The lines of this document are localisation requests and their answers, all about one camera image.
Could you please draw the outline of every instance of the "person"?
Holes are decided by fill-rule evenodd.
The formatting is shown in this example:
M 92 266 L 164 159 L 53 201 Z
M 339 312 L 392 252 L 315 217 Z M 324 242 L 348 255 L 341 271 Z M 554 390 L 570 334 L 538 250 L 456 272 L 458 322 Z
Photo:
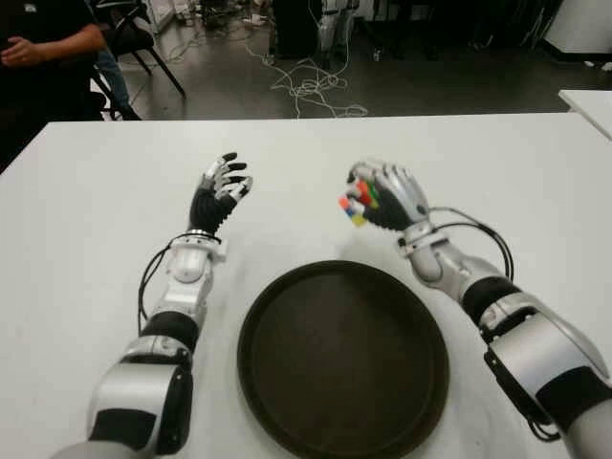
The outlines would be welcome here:
M 89 79 L 104 47 L 83 0 L 3 0 L 0 172 L 47 122 L 99 117 L 88 99 Z
M 96 7 L 98 0 L 85 1 L 95 16 L 96 12 L 94 11 L 94 8 Z M 104 47 L 103 50 L 98 52 L 96 67 L 98 67 L 99 72 L 104 76 L 111 87 L 113 96 L 115 96 L 115 99 L 117 100 L 117 109 L 121 113 L 123 119 L 128 121 L 140 120 L 141 118 L 136 114 L 130 105 L 130 96 L 127 92 L 127 86 L 125 85 L 123 73 L 121 72 L 117 60 L 113 56 L 113 53 L 108 47 Z

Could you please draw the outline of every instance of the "robotic arm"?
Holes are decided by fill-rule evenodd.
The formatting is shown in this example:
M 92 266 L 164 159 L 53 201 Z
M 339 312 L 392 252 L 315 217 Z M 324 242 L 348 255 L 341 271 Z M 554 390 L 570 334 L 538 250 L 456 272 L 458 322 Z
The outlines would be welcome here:
M 612 388 L 593 343 L 493 265 L 453 246 L 432 225 L 425 194 L 403 167 L 361 162 L 348 184 L 340 205 L 349 217 L 403 233 L 401 255 L 419 281 L 470 316 L 488 345 L 487 366 L 532 429 L 556 425 L 577 459 L 611 457 Z M 538 438 L 554 438 L 548 435 Z
M 192 356 L 206 317 L 212 270 L 225 260 L 226 245 L 215 232 L 251 190 L 252 178 L 230 175 L 246 168 L 235 153 L 204 174 L 189 214 L 186 233 L 173 238 L 151 260 L 139 289 L 139 337 L 106 373 L 91 401 L 88 441 L 54 459 L 141 459 L 174 454 L 189 433 Z M 147 317 L 142 294 L 164 254 L 173 258 L 168 285 Z M 140 330 L 141 314 L 148 318 Z

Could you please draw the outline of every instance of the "white table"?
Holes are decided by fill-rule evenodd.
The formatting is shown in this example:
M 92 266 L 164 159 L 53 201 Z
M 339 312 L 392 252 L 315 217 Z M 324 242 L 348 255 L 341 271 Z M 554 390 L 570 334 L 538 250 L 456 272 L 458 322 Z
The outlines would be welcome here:
M 497 228 L 517 282 L 573 321 L 612 362 L 611 145 L 578 114 L 368 120 L 58 123 L 0 176 L 0 456 L 45 458 L 84 436 L 92 390 L 136 333 L 136 292 L 153 252 L 185 227 L 203 169 L 236 150 L 255 186 L 221 227 L 181 458 L 288 459 L 246 408 L 236 376 L 242 319 L 280 274 L 329 258 L 379 267 L 428 305 L 447 342 L 445 413 L 411 458 L 564 458 L 530 434 L 498 389 L 459 307 L 422 287 L 394 236 L 354 228 L 337 204 L 363 157 L 409 165 L 434 205 Z M 282 219 L 276 219 L 282 213 Z M 465 251 L 501 266 L 480 233 Z M 146 303 L 160 293 L 158 275 Z
M 563 89 L 558 95 L 612 140 L 612 91 Z

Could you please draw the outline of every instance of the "rubik's cube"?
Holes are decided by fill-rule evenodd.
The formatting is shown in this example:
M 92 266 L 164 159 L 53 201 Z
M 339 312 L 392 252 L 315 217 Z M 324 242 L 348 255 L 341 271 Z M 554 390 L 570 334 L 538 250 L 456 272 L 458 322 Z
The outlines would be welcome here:
M 368 184 L 364 180 L 359 180 L 351 186 L 349 195 L 357 198 L 359 204 L 355 203 L 354 201 L 351 202 L 351 200 L 349 200 L 346 196 L 339 198 L 339 204 L 349 216 L 351 221 L 356 226 L 360 227 L 365 223 L 365 219 L 363 218 L 365 207 L 368 206 L 370 208 L 377 208 L 379 206 L 377 201 L 378 193 L 372 185 Z

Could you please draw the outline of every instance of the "gray floor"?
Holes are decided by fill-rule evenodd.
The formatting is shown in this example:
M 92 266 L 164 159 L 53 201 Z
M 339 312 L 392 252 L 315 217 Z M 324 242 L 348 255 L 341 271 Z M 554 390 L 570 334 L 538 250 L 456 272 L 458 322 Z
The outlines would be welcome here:
M 184 85 L 186 99 L 162 69 L 154 68 L 149 76 L 131 56 L 124 56 L 121 67 L 135 110 L 146 120 L 295 118 L 294 101 L 287 92 L 270 90 L 279 73 L 245 48 L 264 54 L 268 31 L 250 32 L 240 22 L 229 31 L 204 34 L 197 27 L 171 24 L 158 36 L 158 49 L 170 58 L 169 67 Z M 194 40 L 196 33 L 201 36 Z M 358 103 L 369 116 L 378 117 L 553 112 L 567 110 L 557 96 L 559 89 L 612 89 L 612 74 L 583 63 L 557 62 L 542 50 L 477 53 L 462 47 L 445 49 L 439 60 L 427 61 L 416 36 L 404 60 L 375 62 L 373 49 L 365 36 L 354 37 L 350 65 L 342 74 L 349 87 L 326 93 L 333 104 Z M 276 64 L 291 69 L 293 62 Z M 314 72 L 300 75 L 313 77 Z M 323 107 L 301 103 L 300 108 L 302 118 L 331 116 Z

